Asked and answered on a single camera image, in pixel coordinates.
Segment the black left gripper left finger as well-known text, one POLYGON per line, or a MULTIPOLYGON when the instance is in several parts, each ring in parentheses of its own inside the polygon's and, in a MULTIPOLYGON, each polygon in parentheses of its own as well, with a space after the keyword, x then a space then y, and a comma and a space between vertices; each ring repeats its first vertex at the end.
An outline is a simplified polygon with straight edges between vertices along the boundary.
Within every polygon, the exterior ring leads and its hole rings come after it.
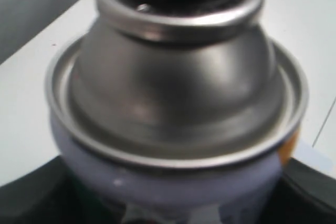
POLYGON ((60 157, 1 186, 1 223, 121 223, 125 210, 96 196, 60 157))

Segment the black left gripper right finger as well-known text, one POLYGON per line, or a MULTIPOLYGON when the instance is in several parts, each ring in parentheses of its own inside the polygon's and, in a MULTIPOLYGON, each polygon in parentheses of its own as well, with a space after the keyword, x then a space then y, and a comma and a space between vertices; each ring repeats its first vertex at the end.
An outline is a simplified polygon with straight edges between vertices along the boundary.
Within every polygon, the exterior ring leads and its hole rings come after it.
POLYGON ((335 179, 291 159, 256 223, 335 223, 335 179))

